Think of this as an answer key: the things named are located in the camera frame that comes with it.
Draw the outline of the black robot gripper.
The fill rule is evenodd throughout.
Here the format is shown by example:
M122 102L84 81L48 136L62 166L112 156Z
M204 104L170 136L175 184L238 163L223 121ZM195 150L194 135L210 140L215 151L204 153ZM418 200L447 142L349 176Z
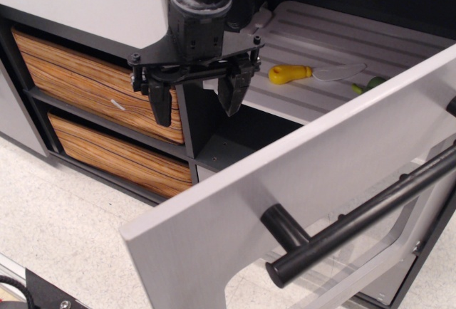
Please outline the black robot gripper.
M128 58L133 90L149 92L158 125L171 125L170 87L190 80L219 79L227 116L239 111L261 64L261 38L241 32L256 7L256 0L168 0L167 33Z

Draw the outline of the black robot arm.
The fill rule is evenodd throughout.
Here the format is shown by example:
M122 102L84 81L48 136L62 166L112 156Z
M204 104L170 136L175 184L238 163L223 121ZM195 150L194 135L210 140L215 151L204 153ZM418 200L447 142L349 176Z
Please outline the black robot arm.
M218 99L235 114L260 69L260 36L240 33L254 0L168 0L167 33L128 57L135 92L146 95L157 124L171 124L170 88L187 81L218 81Z

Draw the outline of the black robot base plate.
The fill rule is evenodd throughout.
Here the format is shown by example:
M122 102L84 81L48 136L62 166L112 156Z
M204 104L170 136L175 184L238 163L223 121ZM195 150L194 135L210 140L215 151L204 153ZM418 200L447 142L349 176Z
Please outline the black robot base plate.
M37 308L87 309L84 303L49 283L33 271L25 269L26 287L33 296Z

